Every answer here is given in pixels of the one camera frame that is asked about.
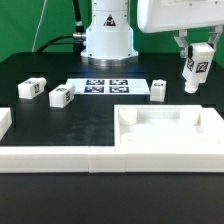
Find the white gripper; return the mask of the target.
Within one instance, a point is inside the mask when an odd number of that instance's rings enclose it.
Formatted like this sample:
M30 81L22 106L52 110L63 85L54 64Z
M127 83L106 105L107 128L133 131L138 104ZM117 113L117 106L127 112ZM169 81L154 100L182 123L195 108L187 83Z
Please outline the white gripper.
M138 0L137 23L144 33L174 31L181 48L180 56L188 57L187 31L211 27L208 44L217 49L224 25L224 0Z

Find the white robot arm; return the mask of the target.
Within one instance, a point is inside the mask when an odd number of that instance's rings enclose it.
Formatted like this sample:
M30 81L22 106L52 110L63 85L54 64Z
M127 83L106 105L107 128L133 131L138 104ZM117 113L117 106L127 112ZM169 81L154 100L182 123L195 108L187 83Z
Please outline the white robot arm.
M130 0L92 0L92 21L85 33L81 57L105 65L138 56L129 25ZM224 0L138 0L137 25L144 33L175 31L178 45L187 49L186 31L212 27L208 43L216 45L224 28Z

